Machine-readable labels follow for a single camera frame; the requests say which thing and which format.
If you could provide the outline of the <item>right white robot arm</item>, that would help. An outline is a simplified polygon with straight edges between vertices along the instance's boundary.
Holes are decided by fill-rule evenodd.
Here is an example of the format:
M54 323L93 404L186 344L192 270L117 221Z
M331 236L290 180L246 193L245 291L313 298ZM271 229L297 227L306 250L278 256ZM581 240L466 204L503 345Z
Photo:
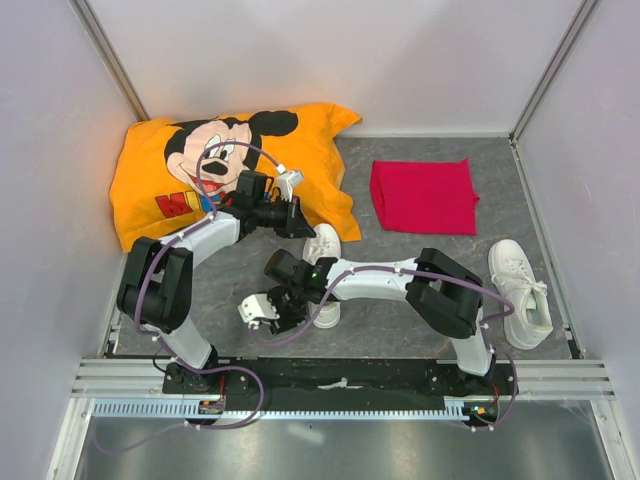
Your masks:
M276 251L264 274L277 283L268 292L279 319L279 333L301 321L301 307L311 302L354 299L408 304L435 332L450 339L458 381L467 392L483 392L494 381L494 355L479 331L483 282L443 252L424 248L416 258L381 264L323 257L311 264L288 251Z

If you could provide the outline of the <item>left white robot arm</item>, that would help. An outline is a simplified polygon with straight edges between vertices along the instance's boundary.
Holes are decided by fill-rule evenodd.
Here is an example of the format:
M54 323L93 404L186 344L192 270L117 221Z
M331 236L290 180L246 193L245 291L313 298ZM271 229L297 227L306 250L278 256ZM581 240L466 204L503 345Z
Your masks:
M136 331L161 343L184 365L185 382L208 393L219 382L218 353L190 318L193 273L203 261L258 228L285 239L313 238L294 189L298 170L284 169L275 179L278 196L266 195L268 177L240 174L238 189L213 206L203 219L160 239L140 237L126 260L117 308L134 321Z

